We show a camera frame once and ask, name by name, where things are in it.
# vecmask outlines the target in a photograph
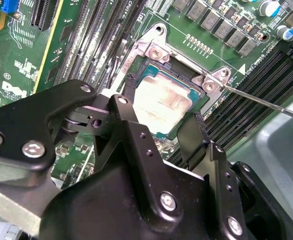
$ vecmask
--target capacitor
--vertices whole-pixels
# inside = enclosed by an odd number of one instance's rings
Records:
[[[293,29],[288,28],[285,25],[281,25],[276,28],[275,34],[285,41],[290,41],[293,38]]]
[[[258,13],[261,16],[275,17],[280,9],[281,6],[278,1],[265,0],[258,6]]]

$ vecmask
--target gray plastic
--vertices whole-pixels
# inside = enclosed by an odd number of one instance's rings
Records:
[[[288,107],[293,111],[293,103]],[[293,220],[293,118],[279,113],[228,156],[251,166]]]

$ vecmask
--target blue connector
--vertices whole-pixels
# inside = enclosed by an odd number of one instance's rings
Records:
[[[6,14],[15,13],[19,7],[19,0],[4,0],[3,7],[1,10]]]

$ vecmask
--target screwdriver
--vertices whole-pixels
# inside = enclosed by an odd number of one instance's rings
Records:
[[[273,104],[273,103],[270,103],[268,101],[265,101],[265,100],[262,100],[256,96],[252,96],[248,93],[245,93],[243,91],[240,91],[238,89],[235,89],[233,87],[230,87],[230,86],[227,86],[225,84],[223,84],[222,82],[218,81],[217,79],[213,78],[212,79],[213,81],[215,81],[216,83],[218,83],[222,88],[228,90],[229,92],[231,93],[234,93],[234,94],[237,94],[237,95],[240,95],[241,97],[244,97],[244,98],[247,98],[247,99],[250,99],[258,104],[262,104],[270,109],[273,109],[275,111],[278,111],[280,113],[283,113],[283,114],[286,114],[290,117],[293,117],[293,111],[287,109],[287,108],[284,108],[284,107],[281,107],[279,105],[276,105],[276,104]]]

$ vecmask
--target motherboard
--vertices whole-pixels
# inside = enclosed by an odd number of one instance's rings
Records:
[[[274,112],[212,79],[286,105],[293,100],[293,0],[0,0],[0,106],[71,79],[121,93],[164,160],[186,168],[177,129],[194,113],[232,150]],[[90,134],[56,147],[66,188],[94,173]]]

